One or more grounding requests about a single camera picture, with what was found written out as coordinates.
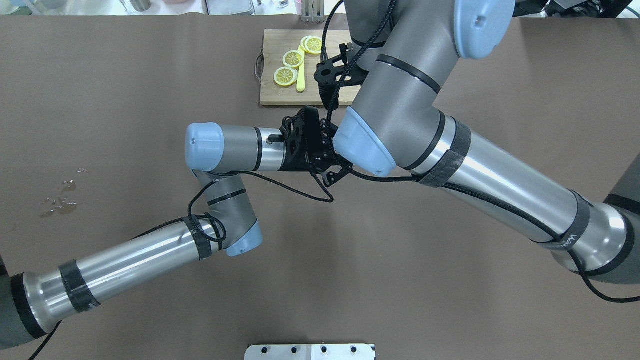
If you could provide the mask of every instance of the black tape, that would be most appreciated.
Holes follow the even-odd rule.
[[[236,197],[238,195],[242,195],[244,193],[246,193],[246,189],[242,189],[242,190],[238,190],[236,192],[228,193],[225,196],[217,197],[217,198],[207,202],[207,205],[212,206],[212,205],[215,205],[215,204],[217,204],[219,202],[223,202],[224,200],[229,200],[232,197]]]
[[[182,218],[182,221],[187,225],[187,228],[191,233],[191,237],[193,238],[193,242],[196,243],[199,260],[202,261],[211,257],[211,254],[213,254],[213,250],[211,249],[211,242],[200,235],[198,231],[196,231],[196,228],[193,226],[194,223],[196,224],[196,226],[200,226],[200,222],[198,221],[196,216],[192,215],[191,218],[184,217]]]
[[[255,134],[258,136],[258,158],[255,160],[255,168],[253,171],[258,171],[260,168],[260,163],[262,163],[262,133],[260,133],[260,129],[254,127]]]
[[[605,204],[617,206],[621,209],[631,211],[634,214],[640,215],[640,202],[629,199],[628,197],[615,195],[610,193],[604,200]]]
[[[393,56],[379,55],[378,58],[376,59],[376,61],[381,62],[381,63],[385,63],[387,65],[391,65],[391,66],[393,66],[393,67],[395,67],[397,69],[400,69],[400,70],[406,72],[407,74],[413,76],[414,78],[420,80],[425,85],[430,87],[436,94],[439,94],[440,90],[442,89],[440,87],[440,84],[438,84],[434,79],[432,79],[431,76],[423,73],[417,67],[414,67],[411,64],[405,63],[404,61],[402,61],[400,59],[396,59]]]
[[[409,165],[408,167],[404,168],[405,170],[411,171],[411,170],[417,168],[420,164],[422,164],[424,162],[424,160],[427,160],[429,155],[431,155],[431,153],[433,152],[433,149],[436,148],[436,146],[438,145],[438,142],[442,138],[442,133],[444,132],[444,126],[445,126],[446,122],[447,122],[447,119],[446,119],[446,117],[444,116],[444,114],[441,111],[440,112],[440,123],[438,124],[438,130],[436,130],[436,135],[433,137],[433,139],[431,139],[431,143],[429,144],[429,146],[427,146],[427,149],[422,153],[422,155],[418,158],[418,160],[416,160],[415,163],[413,163],[413,164]]]
[[[560,242],[552,240],[546,243],[538,243],[545,249],[564,251],[571,250],[575,243],[580,240],[580,237],[582,237],[584,231],[589,225],[589,220],[591,219],[591,204],[587,202],[587,200],[585,200],[579,193],[575,191],[571,192],[573,193],[573,196],[575,196],[575,200],[578,203],[578,211],[575,214],[573,223],[571,224],[569,229],[562,235]]]
[[[360,46],[360,47],[364,47],[364,45],[367,45],[366,43],[364,43],[362,41],[359,41],[359,40],[356,40],[353,37],[351,38],[351,42],[356,44],[357,46]],[[387,43],[386,41],[375,42],[375,43],[373,43],[373,44],[371,44],[369,46],[369,49],[375,49],[375,48],[383,47],[386,43]]]
[[[424,174],[418,183],[439,188],[449,182],[465,161],[469,147],[471,147],[471,129],[456,120],[456,135],[453,138],[451,148],[444,153],[436,166]]]
[[[100,303],[86,285],[86,281],[84,281],[84,277],[75,260],[62,264],[58,268],[60,269],[62,284],[65,286],[67,296],[78,313],[100,306]]]
[[[47,333],[42,330],[38,320],[36,320],[36,317],[31,312],[31,306],[29,306],[29,300],[27,299],[27,291],[24,289],[24,273],[11,278],[11,294],[13,295],[15,309],[20,316],[24,328],[29,332],[29,335],[34,339],[45,336]]]

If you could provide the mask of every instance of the cutting board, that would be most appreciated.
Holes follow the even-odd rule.
[[[322,37],[322,30],[265,30],[262,52],[264,53],[264,71],[260,82],[260,104],[275,106],[322,106],[318,94],[318,84],[314,79],[316,64],[320,55],[305,54],[305,75],[307,88],[296,91],[296,84],[289,87],[278,86],[273,81],[273,73],[282,65],[282,56],[287,51],[298,50],[300,40],[307,35]],[[329,30],[326,36],[326,50],[329,58],[340,54],[340,44],[351,42],[348,30]],[[356,97],[359,86],[340,89],[340,105],[349,106]]]

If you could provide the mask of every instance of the yellow lemon slice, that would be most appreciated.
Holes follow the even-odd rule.
[[[294,69],[298,68],[304,61],[305,54],[298,50],[289,51],[282,57],[282,63]]]
[[[308,38],[312,38],[313,36],[309,35],[309,36],[305,36],[302,38],[302,40],[300,40],[300,47],[304,50],[307,51],[307,48],[305,47],[305,42],[307,41]]]
[[[318,55],[322,51],[322,39],[319,37],[307,37],[303,48],[309,54]]]
[[[290,67],[281,67],[273,74],[273,81],[280,86],[291,86],[298,79],[298,71]]]

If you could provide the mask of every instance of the velcro strap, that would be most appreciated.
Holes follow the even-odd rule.
[[[67,296],[69,296],[71,305],[78,313],[100,306],[100,302],[95,299],[86,281],[84,281],[84,277],[75,260],[60,265],[59,269]]]
[[[584,231],[589,225],[591,219],[591,204],[585,200],[579,193],[569,190],[575,196],[575,200],[578,202],[578,212],[575,214],[575,219],[569,227],[569,229],[562,235],[560,242],[550,241],[546,243],[538,243],[548,250],[564,250],[569,251],[573,248],[575,243],[580,240],[580,237],[584,234]]]
[[[196,243],[196,248],[198,249],[198,257],[200,261],[211,257],[213,251],[211,250],[211,242],[205,239],[197,230],[196,227],[193,226],[195,224],[202,230],[202,226],[200,226],[200,222],[196,218],[195,215],[192,215],[191,218],[184,217],[182,221],[187,225],[189,232],[191,233],[191,237],[193,238],[193,242]]]
[[[471,129],[456,121],[456,135],[451,148],[447,150],[440,161],[418,182],[432,188],[439,188],[449,182],[453,174],[462,166],[471,147]]]

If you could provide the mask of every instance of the black stripe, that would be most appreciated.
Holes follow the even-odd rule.
[[[24,328],[29,332],[29,335],[34,339],[45,336],[47,333],[42,330],[38,320],[36,320],[31,312],[29,300],[27,299],[27,291],[24,289],[24,273],[11,278],[11,293],[13,295],[15,309],[20,316],[20,320],[22,320]]]
[[[385,64],[389,64],[389,65],[391,65],[391,66],[393,66],[395,68],[398,68],[398,69],[406,72],[407,74],[409,74],[409,75],[413,76],[414,78],[420,80],[421,82],[425,83],[436,94],[440,93],[440,90],[442,89],[440,87],[440,85],[434,79],[431,79],[430,76],[428,76],[427,74],[423,73],[419,69],[411,66],[410,64],[405,63],[402,60],[396,59],[396,58],[391,57],[389,55],[380,55],[380,56],[378,56],[378,59],[376,61],[379,61],[379,62],[385,63]]]
[[[262,134],[260,134],[260,129],[254,127],[256,135],[258,135],[258,159],[255,161],[255,168],[253,171],[257,171],[260,168],[260,163],[262,162]]]
[[[98,300],[91,293],[89,286],[87,286],[86,281],[84,281],[84,277],[75,260],[62,264],[58,268],[60,269],[62,284],[65,286],[67,296],[78,313],[100,306]]]
[[[211,249],[211,242],[205,239],[204,236],[202,236],[196,230],[196,226],[198,226],[200,230],[202,230],[202,226],[200,226],[200,222],[198,221],[197,217],[195,215],[192,215],[191,218],[184,217],[182,218],[182,221],[184,222],[185,225],[187,225],[187,228],[191,233],[191,238],[193,239],[193,242],[196,244],[196,249],[198,249],[199,260],[202,261],[204,259],[210,258],[211,254],[213,254],[213,250]],[[222,242],[218,243],[218,251],[220,250],[222,250]]]
[[[365,45],[367,45],[367,43],[362,42],[362,41],[357,41],[354,38],[351,38],[351,41],[354,44],[356,44],[357,46],[360,46],[360,47],[364,47]],[[375,49],[375,48],[378,48],[378,47],[383,47],[386,43],[387,43],[386,41],[375,42],[375,43],[371,44],[371,46],[369,46],[369,49]]]
[[[547,250],[564,250],[569,251],[577,243],[591,220],[591,204],[587,202],[579,193],[569,190],[577,202],[577,211],[575,218],[569,229],[562,235],[560,242],[552,240],[545,243],[538,243]]]
[[[242,189],[242,190],[238,190],[238,191],[236,191],[236,192],[228,193],[228,194],[226,194],[225,196],[221,196],[221,197],[218,197],[218,198],[216,198],[216,199],[213,199],[212,201],[209,201],[209,202],[207,203],[207,205],[212,206],[212,205],[215,205],[215,204],[217,204],[217,203],[219,203],[219,202],[222,202],[222,201],[224,201],[224,200],[229,200],[229,199],[231,199],[232,197],[236,197],[236,196],[238,196],[238,195],[242,195],[242,194],[244,194],[244,193],[246,193],[246,189]]]
[[[438,130],[436,131],[436,135],[431,140],[431,144],[429,144],[427,149],[422,153],[422,155],[418,158],[418,160],[416,160],[415,163],[413,163],[413,164],[409,165],[408,167],[404,168],[405,170],[411,171],[411,170],[417,168],[420,164],[422,164],[424,162],[424,160],[426,160],[429,157],[429,155],[431,155],[431,153],[433,152],[433,149],[436,148],[436,146],[438,145],[438,142],[442,138],[442,133],[444,132],[444,124],[445,123],[446,123],[446,118],[445,118],[444,114],[441,111],[440,112],[440,123],[438,125]]]
[[[456,134],[453,137],[451,148],[445,151],[440,161],[418,182],[432,188],[442,187],[448,183],[451,177],[458,171],[465,161],[471,147],[471,129],[463,123],[456,122]]]
[[[625,229],[627,229],[627,239],[625,240],[625,244],[622,245],[622,249],[620,250],[618,255],[613,260],[611,260],[610,263],[606,264],[602,268],[592,270],[592,271],[587,271],[586,272],[587,276],[598,276],[598,275],[604,275],[608,272],[611,272],[615,268],[620,266],[620,264],[622,264],[627,259],[629,254],[631,254],[631,250],[633,250],[634,243],[636,242],[636,234],[634,231],[634,226],[631,224],[631,221],[629,221],[629,219],[624,214],[622,213],[619,213],[619,214],[622,216],[622,219],[624,219]]]
[[[631,200],[624,196],[614,195],[612,193],[604,200],[605,204],[617,206],[621,209],[631,211],[634,214],[640,215],[640,202]]]
[[[6,275],[9,275],[9,273],[6,271],[6,266],[4,265],[2,256],[0,256],[0,276],[6,276]]]

